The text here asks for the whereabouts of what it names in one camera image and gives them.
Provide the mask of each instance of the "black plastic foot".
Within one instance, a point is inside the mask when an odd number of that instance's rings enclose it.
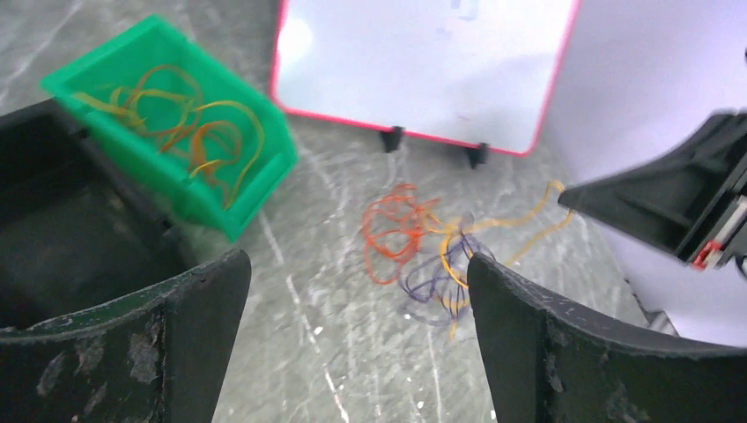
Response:
[[[391,130],[382,130],[379,132],[381,141],[384,143],[384,152],[393,152],[399,148],[403,132],[404,128],[401,126],[393,126]]]
[[[467,159],[470,160],[470,167],[477,169],[477,165],[483,165],[488,161],[488,144],[480,143],[477,147],[464,147],[467,153]]]

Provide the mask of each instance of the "black plastic box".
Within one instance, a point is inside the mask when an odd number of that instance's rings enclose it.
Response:
[[[0,117],[0,328],[174,277],[196,264],[185,245],[52,100]]]

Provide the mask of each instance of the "pink whiteboard frame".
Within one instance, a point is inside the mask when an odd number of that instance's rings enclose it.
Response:
[[[340,123],[343,125],[350,125],[350,126],[356,126],[360,128],[366,128],[369,130],[378,130],[378,131],[386,131],[390,130],[389,127],[384,127],[380,125],[375,125],[368,122],[359,122],[359,121],[353,121],[350,119],[345,119],[342,117],[332,116],[332,115],[323,115],[319,113],[309,112],[306,110],[298,110],[295,108],[289,108],[283,104],[282,101],[277,96],[277,77],[280,72],[280,55],[277,53],[277,44],[280,38],[280,31],[283,29],[283,26],[285,25],[285,18],[287,17],[287,5],[288,0],[280,0],[280,9],[277,12],[277,28],[275,31],[275,54],[273,56],[272,60],[272,67],[270,70],[270,98],[272,101],[275,102],[275,104],[283,110],[288,115],[296,115],[296,116],[302,116],[302,117],[309,117],[313,119],[320,119],[323,121],[328,122],[335,122]],[[555,85],[558,81],[558,72],[560,70],[560,66],[563,63],[563,60],[566,56],[566,51],[568,50],[568,40],[571,37],[571,32],[573,31],[573,25],[575,24],[576,17],[578,16],[579,8],[581,7],[581,0],[575,0],[573,3],[573,8],[571,11],[571,18],[568,19],[568,25],[566,26],[566,33],[563,35],[563,42],[560,47],[560,51],[558,52],[558,56],[555,59],[555,66],[552,70],[552,77],[550,81],[550,86],[547,88],[547,91],[544,95],[543,105],[542,109],[540,111],[540,117],[537,120],[537,126],[534,131],[534,136],[532,137],[532,142],[529,146],[529,149],[525,152],[511,152],[508,150],[501,150],[499,148],[491,147],[490,150],[492,152],[498,152],[502,154],[508,154],[512,156],[518,156],[518,157],[525,157],[528,156],[532,151],[534,151],[537,141],[540,138],[540,135],[542,134],[542,127],[544,125],[545,118],[547,117],[547,108],[550,106],[550,101],[552,99],[552,93],[555,91]],[[459,145],[463,147],[474,147],[474,144],[465,143],[463,141],[457,141],[454,139],[447,139],[442,137],[435,137],[432,135],[427,134],[420,134],[417,132],[409,132],[405,129],[404,135],[407,135],[408,137],[416,137],[421,139],[427,139],[429,141],[435,141],[437,143],[442,144],[451,144],[451,145]]]

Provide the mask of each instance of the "scratch mark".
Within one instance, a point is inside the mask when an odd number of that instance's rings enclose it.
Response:
[[[78,368],[75,369],[75,374],[83,372],[84,375],[88,375],[104,357],[104,340],[102,337],[81,339],[75,343],[75,353],[78,355]]]
[[[42,51],[46,50],[47,47],[49,47],[49,44],[51,44],[52,41],[56,38],[57,33],[59,33],[60,30],[63,29],[63,26],[68,23],[70,18],[72,18],[73,15],[75,15],[78,10],[80,10],[80,8],[83,6],[83,3],[85,3],[83,0],[72,2],[70,8],[68,9],[68,12],[65,14],[60,23],[52,28],[51,31],[49,31],[47,38],[40,42],[37,48],[32,51],[31,54],[24,57],[24,62],[10,76],[8,76],[5,81],[3,81],[3,90],[0,92],[0,103],[2,103],[3,100],[5,100],[5,97],[8,95],[8,90],[11,89],[11,83],[16,80],[16,78],[20,77],[21,75],[25,74],[26,71],[28,71],[28,68],[31,66],[33,61],[36,60],[37,57],[39,57]]]
[[[272,233],[272,228],[270,227],[270,222],[267,220],[267,217],[264,215],[264,212],[260,212],[260,226],[262,227],[264,236],[265,238],[267,238],[267,242],[269,243],[270,248],[272,249],[272,252],[275,255],[276,262],[280,265],[285,264],[285,259],[283,258],[283,251],[280,249],[280,246],[277,244],[275,235]],[[322,350],[319,348],[319,344],[316,343],[316,338],[314,337],[314,330],[311,328],[311,323],[308,321],[308,316],[306,315],[306,313],[303,312],[303,309],[301,308],[301,298],[299,297],[298,290],[296,290],[296,286],[293,284],[293,277],[291,275],[288,275],[288,277],[285,278],[285,285],[288,287],[288,292],[291,294],[293,304],[296,305],[296,310],[298,314],[300,315],[301,323],[306,329],[308,342],[314,348],[314,352],[317,355],[322,355]],[[324,372],[324,379],[327,381],[327,386],[329,387],[329,391],[332,392],[332,397],[335,400],[335,405],[337,405],[337,409],[340,411],[340,417],[343,419],[345,423],[350,423],[350,416],[348,415],[348,412],[343,407],[343,401],[340,398],[339,393],[337,392],[337,388],[335,388],[335,384],[332,382],[332,376],[329,374],[329,367],[327,366],[327,364],[322,364],[322,370]]]
[[[65,352],[60,352],[49,362],[49,364],[47,364],[47,368],[45,368],[44,372],[41,373],[39,384],[36,385],[36,393],[39,394],[40,397],[46,397],[55,387],[57,384],[57,378],[63,371],[64,362]]]
[[[351,305],[348,304],[347,307],[345,307],[344,310],[344,319],[345,319],[345,326],[347,327],[347,334],[345,335],[345,343],[348,347],[348,376],[351,378],[351,380],[355,377],[356,372],[356,362],[355,362],[355,356],[353,355],[354,346],[355,343],[352,339],[352,309]]]
[[[189,13],[184,10],[184,4],[178,4],[176,6],[176,11],[179,13],[179,16],[181,18],[181,27],[184,28],[184,31],[189,36],[189,39],[192,41],[196,40],[197,36],[195,33],[195,27],[192,25],[192,19],[189,18]]]
[[[106,395],[107,395],[107,383],[104,382],[104,384],[101,385],[100,388],[95,390],[93,392],[93,395],[91,395],[91,398],[88,400],[88,403],[85,405],[85,408],[83,409],[83,417],[87,417],[88,414],[91,414],[91,412],[93,411],[93,407],[95,407],[101,401],[103,401]]]
[[[440,388],[440,382],[439,382],[439,368],[436,366],[436,353],[433,351],[433,335],[431,335],[431,328],[428,327],[427,330],[427,337],[428,337],[428,353],[431,355],[431,363],[433,364],[433,382],[435,383],[436,387],[436,415],[438,416],[439,423],[443,422],[443,416],[442,416],[442,404],[441,404],[441,388]]]
[[[377,353],[376,347],[381,346],[381,342],[379,342],[379,335],[381,334],[381,332],[379,331],[378,317],[376,316],[375,305],[376,299],[374,298],[374,293],[369,292],[368,306],[371,308],[371,311],[368,313],[368,338],[373,342],[372,350],[374,351],[374,353]],[[379,369],[376,366],[373,367],[372,378],[373,395],[371,399],[373,400],[373,411],[376,416],[376,421],[381,421],[381,381],[379,378]]]

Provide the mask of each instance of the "tangled rubber bands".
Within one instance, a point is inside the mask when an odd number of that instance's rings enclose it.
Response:
[[[369,205],[361,220],[361,233],[366,240],[363,256],[366,270],[373,282],[389,285],[397,281],[402,290],[415,304],[429,304],[437,301],[445,310],[442,319],[430,319],[406,308],[407,315],[416,320],[434,326],[451,325],[449,336],[455,333],[457,321],[470,308],[468,295],[467,272],[464,258],[470,259],[477,253],[484,253],[493,259],[493,253],[481,243],[475,233],[491,227],[514,227],[532,220],[547,203],[550,193],[556,189],[563,190],[560,182],[553,181],[547,186],[542,200],[526,215],[518,219],[488,219],[475,222],[465,214],[460,218],[443,222],[433,214],[433,208],[439,199],[419,203],[415,196],[415,186],[400,184],[380,200]],[[518,261],[537,241],[547,234],[557,231],[571,221],[573,214],[569,211],[566,218],[556,225],[549,226],[535,234],[524,246],[507,261],[511,266]],[[387,221],[394,228],[374,233],[374,222]],[[443,237],[439,251],[415,266],[406,276],[403,269],[417,254],[425,253],[423,241],[428,234],[439,234]],[[394,263],[394,270],[387,278],[378,276],[373,265],[373,255],[384,256]],[[426,268],[433,267],[430,278],[422,278]]]
[[[148,81],[157,72],[171,72],[176,75],[190,93],[170,93],[160,89],[146,87]],[[257,162],[264,146],[265,134],[256,114],[243,104],[233,100],[218,100],[203,104],[204,94],[197,81],[181,68],[162,64],[148,70],[134,87],[120,86],[108,96],[108,102],[98,100],[89,93],[74,93],[73,98],[92,108],[107,112],[116,117],[117,121],[135,131],[140,137],[152,138],[158,152],[169,152],[187,161],[189,178],[202,175],[203,180],[212,187],[219,187],[222,192],[224,208],[230,208],[239,195],[249,169]],[[165,130],[151,130],[146,123],[150,116],[141,116],[138,109],[146,98],[168,100],[176,106],[179,116],[171,128]],[[254,126],[256,147],[254,154],[244,163],[232,187],[221,181],[217,171],[222,167],[238,164],[242,157],[242,149],[248,142],[244,139],[239,126],[227,120],[201,122],[203,113],[212,108],[233,108],[247,117]],[[188,140],[186,151],[177,145]]]

